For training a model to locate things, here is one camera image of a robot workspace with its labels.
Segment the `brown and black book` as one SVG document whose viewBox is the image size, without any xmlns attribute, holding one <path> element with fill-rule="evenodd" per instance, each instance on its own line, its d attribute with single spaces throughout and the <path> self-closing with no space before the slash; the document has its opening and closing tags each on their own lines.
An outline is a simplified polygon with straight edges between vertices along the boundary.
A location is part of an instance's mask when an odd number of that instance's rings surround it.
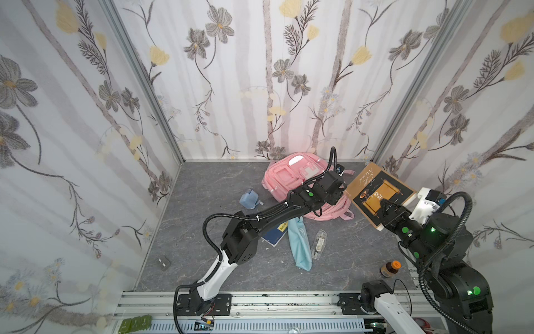
<svg viewBox="0 0 534 334">
<path fill-rule="evenodd" d="M 377 164 L 370 163 L 347 186 L 344 193 L 377 230 L 382 222 L 386 202 L 400 206 L 410 203 L 417 193 Z"/>
</svg>

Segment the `blue book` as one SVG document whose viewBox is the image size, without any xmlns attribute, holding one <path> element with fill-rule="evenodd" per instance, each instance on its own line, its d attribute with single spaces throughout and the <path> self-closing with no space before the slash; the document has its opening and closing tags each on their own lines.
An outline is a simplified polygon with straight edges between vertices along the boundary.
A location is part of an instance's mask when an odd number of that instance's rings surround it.
<svg viewBox="0 0 534 334">
<path fill-rule="evenodd" d="M 262 239 L 270 244 L 272 247 L 276 247 L 280 240 L 283 238 L 283 236 L 286 235 L 286 231 L 288 228 L 288 223 L 284 222 L 283 224 L 280 224 L 278 227 L 266 232 Z"/>
</svg>

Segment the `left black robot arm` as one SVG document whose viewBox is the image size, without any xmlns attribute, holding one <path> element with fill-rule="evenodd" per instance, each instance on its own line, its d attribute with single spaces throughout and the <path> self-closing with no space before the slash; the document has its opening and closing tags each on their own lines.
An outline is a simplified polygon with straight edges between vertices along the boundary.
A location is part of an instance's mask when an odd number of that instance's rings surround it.
<svg viewBox="0 0 534 334">
<path fill-rule="evenodd" d="M 234 269 L 255 256 L 260 237 L 293 218 L 303 217 L 309 213 L 322 217 L 324 205 L 337 204 L 342 197 L 342 186 L 345 184 L 342 178 L 343 172 L 344 167 L 337 163 L 337 150 L 331 147 L 325 170 L 302 182 L 278 204 L 256 214 L 238 212 L 208 216 L 202 225 L 202 233 L 206 242 L 216 251 L 217 258 L 200 280 L 176 288 L 172 316 L 177 332 L 183 332 L 179 324 L 179 311 L 182 309 L 179 306 L 179 292 L 182 289 L 188 291 L 184 295 L 189 301 L 187 310 L 200 316 L 208 313 L 215 306 L 222 284 Z M 229 219 L 219 246 L 213 242 L 207 232 L 208 224 L 216 218 Z"/>
</svg>

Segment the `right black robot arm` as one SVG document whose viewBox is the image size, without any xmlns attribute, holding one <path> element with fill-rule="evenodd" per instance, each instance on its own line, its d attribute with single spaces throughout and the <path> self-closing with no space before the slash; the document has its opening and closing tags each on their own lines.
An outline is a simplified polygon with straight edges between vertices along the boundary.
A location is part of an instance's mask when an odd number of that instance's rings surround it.
<svg viewBox="0 0 534 334">
<path fill-rule="evenodd" d="M 354 196 L 372 224 L 394 233 L 403 255 L 414 259 L 419 288 L 446 319 L 450 333 L 491 333 L 494 304 L 489 284 L 464 261 L 474 240 L 466 228 L 471 196 L 423 188 L 417 198 L 417 206 L 409 210 L 368 189 Z"/>
</svg>

